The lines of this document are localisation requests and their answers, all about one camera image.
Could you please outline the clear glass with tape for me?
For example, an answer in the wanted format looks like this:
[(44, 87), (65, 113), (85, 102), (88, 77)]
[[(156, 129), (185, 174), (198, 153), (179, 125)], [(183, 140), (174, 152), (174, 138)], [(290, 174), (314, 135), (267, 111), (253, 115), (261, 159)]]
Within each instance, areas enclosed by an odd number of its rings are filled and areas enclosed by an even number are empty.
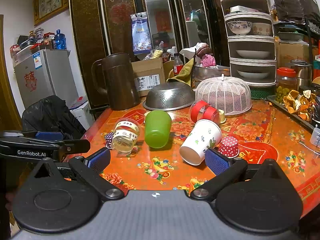
[(131, 118), (120, 118), (114, 127), (111, 147), (119, 154), (131, 154), (139, 135), (138, 122)]

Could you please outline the red polka dot cup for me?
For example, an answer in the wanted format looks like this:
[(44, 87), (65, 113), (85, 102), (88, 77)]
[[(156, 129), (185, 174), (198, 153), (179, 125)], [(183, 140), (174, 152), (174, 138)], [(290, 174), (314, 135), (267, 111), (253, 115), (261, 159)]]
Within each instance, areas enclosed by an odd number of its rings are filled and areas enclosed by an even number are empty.
[(240, 152), (238, 140), (232, 136), (222, 138), (218, 152), (229, 159), (237, 157)]

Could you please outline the purple polka dot cup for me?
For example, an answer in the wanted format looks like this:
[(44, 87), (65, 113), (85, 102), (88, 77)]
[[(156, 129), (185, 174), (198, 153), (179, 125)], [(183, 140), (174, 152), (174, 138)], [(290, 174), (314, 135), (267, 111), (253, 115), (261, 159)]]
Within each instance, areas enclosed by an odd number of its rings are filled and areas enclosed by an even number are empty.
[(106, 142), (105, 145), (106, 145), (106, 148), (108, 149), (112, 149), (113, 136), (114, 136), (114, 132), (109, 132), (104, 136), (105, 142)]

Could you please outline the white floral paper cup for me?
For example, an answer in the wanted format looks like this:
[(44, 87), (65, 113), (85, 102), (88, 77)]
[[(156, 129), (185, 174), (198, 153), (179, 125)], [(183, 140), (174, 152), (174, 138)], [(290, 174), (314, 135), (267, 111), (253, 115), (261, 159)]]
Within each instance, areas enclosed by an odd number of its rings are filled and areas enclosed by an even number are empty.
[(214, 148), (221, 139), (222, 132), (216, 123), (206, 119), (199, 120), (180, 147), (180, 156), (190, 165), (200, 165), (206, 150)]

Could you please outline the green plastic cup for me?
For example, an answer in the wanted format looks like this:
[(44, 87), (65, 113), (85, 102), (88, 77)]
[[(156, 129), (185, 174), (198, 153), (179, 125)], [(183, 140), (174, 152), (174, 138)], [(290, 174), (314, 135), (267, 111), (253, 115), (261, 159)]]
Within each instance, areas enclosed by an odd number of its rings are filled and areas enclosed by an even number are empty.
[(150, 111), (145, 117), (144, 141), (151, 148), (163, 148), (170, 136), (172, 119), (162, 110)]

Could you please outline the black bag on chair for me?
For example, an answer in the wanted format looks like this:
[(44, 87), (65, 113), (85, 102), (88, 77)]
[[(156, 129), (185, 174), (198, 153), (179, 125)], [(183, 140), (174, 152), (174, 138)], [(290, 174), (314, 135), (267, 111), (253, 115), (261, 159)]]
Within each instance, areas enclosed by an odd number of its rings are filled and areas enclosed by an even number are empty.
[(24, 131), (60, 132), (64, 139), (81, 139), (86, 133), (64, 100), (52, 95), (33, 103), (22, 114)]

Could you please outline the white foam box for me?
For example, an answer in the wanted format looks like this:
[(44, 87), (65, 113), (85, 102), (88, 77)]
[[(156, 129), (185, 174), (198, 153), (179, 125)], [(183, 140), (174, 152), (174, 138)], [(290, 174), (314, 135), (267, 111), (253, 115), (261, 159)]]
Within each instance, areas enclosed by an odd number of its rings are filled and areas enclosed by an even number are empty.
[(84, 102), (81, 106), (75, 109), (70, 109), (70, 112), (75, 116), (75, 118), (82, 124), (85, 130), (88, 130), (95, 122), (91, 108), (88, 101)]

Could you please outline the clear jar red bands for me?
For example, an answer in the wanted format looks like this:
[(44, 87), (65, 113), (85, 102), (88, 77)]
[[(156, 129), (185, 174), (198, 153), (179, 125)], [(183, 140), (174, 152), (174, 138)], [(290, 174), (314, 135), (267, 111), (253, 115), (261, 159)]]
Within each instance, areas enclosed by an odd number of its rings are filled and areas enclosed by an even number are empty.
[(196, 123), (202, 119), (210, 120), (218, 125), (226, 121), (223, 110), (216, 109), (202, 100), (197, 100), (189, 109), (189, 120)]

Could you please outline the silver small fridge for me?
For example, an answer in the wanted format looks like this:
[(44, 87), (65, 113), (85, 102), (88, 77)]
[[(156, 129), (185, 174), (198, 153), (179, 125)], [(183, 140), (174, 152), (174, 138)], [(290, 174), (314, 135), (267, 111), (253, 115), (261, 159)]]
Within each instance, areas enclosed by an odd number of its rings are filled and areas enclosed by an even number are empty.
[(51, 95), (69, 107), (79, 97), (68, 50), (39, 50), (18, 63), (14, 73), (25, 108)]

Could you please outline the white mesh food cover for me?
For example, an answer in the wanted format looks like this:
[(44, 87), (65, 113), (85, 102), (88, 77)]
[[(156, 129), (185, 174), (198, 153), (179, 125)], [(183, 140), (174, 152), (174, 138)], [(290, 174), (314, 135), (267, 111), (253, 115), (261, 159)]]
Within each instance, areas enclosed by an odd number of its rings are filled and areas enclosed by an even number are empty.
[(223, 110), (225, 115), (239, 115), (252, 108), (247, 83), (240, 78), (224, 75), (201, 81), (195, 90), (195, 99)]

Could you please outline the dark brown pitcher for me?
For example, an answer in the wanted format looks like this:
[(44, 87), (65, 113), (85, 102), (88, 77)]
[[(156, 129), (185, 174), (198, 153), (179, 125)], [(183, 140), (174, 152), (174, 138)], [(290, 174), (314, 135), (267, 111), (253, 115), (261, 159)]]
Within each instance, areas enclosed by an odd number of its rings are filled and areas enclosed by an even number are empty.
[[(103, 72), (105, 88), (97, 80), (97, 70)], [(106, 95), (110, 108), (122, 111), (140, 104), (139, 92), (135, 85), (135, 73), (127, 53), (116, 53), (95, 61), (91, 66), (94, 87)]]

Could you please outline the steel colander bowl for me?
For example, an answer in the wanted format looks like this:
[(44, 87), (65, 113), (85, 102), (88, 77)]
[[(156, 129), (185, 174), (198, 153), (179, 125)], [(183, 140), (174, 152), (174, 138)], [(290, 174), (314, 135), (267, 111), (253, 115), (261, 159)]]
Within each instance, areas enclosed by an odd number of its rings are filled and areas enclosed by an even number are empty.
[(168, 82), (153, 87), (143, 107), (150, 110), (174, 111), (191, 106), (195, 101), (193, 89), (182, 82)]

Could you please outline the dried orange peels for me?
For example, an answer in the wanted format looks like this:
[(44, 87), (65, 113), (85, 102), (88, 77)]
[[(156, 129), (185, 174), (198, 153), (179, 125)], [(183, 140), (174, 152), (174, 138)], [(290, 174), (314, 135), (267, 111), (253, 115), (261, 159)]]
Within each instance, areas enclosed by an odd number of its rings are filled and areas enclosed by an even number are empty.
[(308, 123), (312, 122), (316, 114), (316, 108), (319, 106), (317, 96), (309, 89), (304, 90), (302, 94), (299, 91), (291, 90), (284, 96), (283, 103), (290, 114), (295, 114)]

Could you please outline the large steel pot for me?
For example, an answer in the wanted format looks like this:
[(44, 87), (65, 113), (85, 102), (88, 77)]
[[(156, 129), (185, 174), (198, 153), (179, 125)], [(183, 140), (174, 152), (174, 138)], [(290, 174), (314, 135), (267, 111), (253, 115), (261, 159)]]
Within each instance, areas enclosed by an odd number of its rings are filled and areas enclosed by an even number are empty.
[(230, 76), (230, 67), (225, 67), (221, 65), (212, 67), (195, 66), (191, 71), (191, 87), (195, 89), (201, 81), (208, 78), (221, 76), (222, 74), (224, 76)]

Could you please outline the blue water bottle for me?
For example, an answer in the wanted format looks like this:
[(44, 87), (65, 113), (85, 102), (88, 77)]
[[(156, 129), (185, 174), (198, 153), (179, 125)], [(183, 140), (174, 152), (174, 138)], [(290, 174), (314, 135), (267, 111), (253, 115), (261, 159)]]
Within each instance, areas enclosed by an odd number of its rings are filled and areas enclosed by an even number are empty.
[(56, 30), (54, 41), (55, 41), (55, 49), (59, 49), (59, 50), (67, 49), (65, 34), (61, 33), (60, 29)]

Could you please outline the olive yellow cloth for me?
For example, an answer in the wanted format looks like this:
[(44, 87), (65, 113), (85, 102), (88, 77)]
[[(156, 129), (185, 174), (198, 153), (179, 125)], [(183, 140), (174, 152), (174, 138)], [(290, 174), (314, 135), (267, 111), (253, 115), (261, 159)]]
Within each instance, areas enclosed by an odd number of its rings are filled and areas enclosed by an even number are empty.
[(182, 70), (176, 76), (174, 75), (174, 70), (172, 69), (168, 74), (166, 82), (181, 82), (191, 87), (191, 71), (193, 65), (194, 59), (192, 58), (182, 67)]

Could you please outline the red lid glass jar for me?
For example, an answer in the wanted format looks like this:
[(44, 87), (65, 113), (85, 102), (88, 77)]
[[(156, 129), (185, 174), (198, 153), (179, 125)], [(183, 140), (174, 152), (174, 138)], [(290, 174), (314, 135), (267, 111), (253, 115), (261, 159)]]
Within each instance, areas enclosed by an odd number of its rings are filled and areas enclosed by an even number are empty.
[(292, 68), (280, 67), (276, 71), (276, 92), (283, 90), (290, 92), (297, 87), (296, 72)]

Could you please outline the pink cloth bundle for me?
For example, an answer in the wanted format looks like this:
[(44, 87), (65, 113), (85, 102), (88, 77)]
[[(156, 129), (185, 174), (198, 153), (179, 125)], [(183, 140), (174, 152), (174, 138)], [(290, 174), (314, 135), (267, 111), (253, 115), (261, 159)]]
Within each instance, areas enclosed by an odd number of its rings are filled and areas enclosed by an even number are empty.
[(201, 59), (201, 64), (202, 67), (214, 67), (216, 66), (216, 61), (215, 58), (213, 57), (213, 55), (210, 54), (206, 54), (203, 55), (202, 59)]

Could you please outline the cardboard box with label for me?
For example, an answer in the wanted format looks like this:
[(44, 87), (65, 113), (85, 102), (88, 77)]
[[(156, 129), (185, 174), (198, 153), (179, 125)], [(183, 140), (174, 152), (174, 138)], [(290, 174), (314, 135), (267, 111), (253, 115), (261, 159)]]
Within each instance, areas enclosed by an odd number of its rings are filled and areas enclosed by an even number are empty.
[(166, 82), (161, 58), (132, 63), (135, 86), (139, 96), (147, 96), (150, 89)]

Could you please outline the red label plastic bottle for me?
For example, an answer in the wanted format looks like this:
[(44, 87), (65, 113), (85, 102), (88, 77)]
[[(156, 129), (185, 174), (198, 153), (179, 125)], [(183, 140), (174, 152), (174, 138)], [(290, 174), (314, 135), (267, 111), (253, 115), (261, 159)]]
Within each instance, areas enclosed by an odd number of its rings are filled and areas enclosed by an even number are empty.
[(173, 71), (174, 75), (178, 75), (180, 71), (182, 70), (184, 64), (182, 60), (180, 59), (179, 53), (174, 54), (174, 64), (173, 64)]

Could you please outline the white plate in rack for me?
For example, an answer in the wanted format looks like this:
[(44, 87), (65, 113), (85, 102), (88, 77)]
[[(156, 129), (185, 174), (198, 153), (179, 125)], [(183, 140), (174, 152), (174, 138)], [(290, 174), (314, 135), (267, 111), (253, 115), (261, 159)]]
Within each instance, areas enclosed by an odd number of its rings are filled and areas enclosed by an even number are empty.
[(237, 54), (244, 59), (256, 59), (263, 60), (269, 57), (268, 51), (256, 51), (256, 50), (237, 50)]

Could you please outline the steel kettle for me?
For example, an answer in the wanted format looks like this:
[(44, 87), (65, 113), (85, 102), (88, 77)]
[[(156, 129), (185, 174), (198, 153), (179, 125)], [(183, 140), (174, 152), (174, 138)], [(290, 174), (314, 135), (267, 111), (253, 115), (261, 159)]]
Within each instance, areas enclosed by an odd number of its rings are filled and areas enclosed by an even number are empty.
[(312, 66), (304, 60), (294, 59), (290, 61), (290, 67), (296, 72), (297, 89), (300, 86), (309, 87), (312, 82)]

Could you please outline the blue white snack bag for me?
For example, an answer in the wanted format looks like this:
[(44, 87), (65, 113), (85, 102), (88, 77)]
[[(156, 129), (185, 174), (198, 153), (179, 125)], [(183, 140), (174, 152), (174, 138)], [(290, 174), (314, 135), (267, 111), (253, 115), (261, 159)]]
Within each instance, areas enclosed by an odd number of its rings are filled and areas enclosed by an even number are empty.
[(132, 49), (135, 55), (146, 54), (152, 50), (147, 12), (131, 15)]

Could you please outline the blue floral bowl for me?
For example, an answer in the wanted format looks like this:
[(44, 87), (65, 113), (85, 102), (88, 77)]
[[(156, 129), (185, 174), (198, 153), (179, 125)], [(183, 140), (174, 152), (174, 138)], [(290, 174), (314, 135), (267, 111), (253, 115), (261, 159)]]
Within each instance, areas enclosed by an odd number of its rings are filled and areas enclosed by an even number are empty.
[(227, 23), (230, 31), (235, 35), (247, 35), (252, 29), (252, 22), (232, 21)]

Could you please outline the dark wooden cabinet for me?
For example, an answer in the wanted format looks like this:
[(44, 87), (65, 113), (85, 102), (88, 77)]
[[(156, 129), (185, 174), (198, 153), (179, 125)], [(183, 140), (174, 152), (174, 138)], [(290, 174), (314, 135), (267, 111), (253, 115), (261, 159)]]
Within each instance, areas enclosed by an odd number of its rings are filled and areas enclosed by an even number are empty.
[(191, 46), (188, 21), (208, 43), (217, 63), (229, 64), (227, 37), (220, 0), (69, 0), (75, 47), (85, 91), (92, 109), (105, 108), (107, 96), (93, 85), (91, 66), (115, 53), (133, 54), (131, 15), (146, 12), (153, 45)]

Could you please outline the white tiered dish rack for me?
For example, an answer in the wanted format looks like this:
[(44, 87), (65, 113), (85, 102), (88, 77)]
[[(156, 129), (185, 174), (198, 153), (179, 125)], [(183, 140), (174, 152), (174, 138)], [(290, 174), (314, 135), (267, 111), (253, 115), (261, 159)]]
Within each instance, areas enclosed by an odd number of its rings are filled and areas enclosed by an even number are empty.
[[(231, 76), (251, 87), (271, 87), (276, 83), (276, 43), (268, 0), (220, 0), (223, 12)], [(232, 21), (252, 22), (247, 35), (235, 35), (227, 25)], [(244, 59), (237, 50), (268, 51), (263, 60)]]

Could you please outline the wooden wall clock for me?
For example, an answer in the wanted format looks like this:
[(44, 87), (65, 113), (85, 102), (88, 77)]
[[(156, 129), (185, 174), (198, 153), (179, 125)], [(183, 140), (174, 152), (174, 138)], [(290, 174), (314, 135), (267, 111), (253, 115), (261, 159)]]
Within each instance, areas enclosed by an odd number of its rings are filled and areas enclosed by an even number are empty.
[(69, 8), (69, 0), (33, 0), (34, 25), (51, 19)]

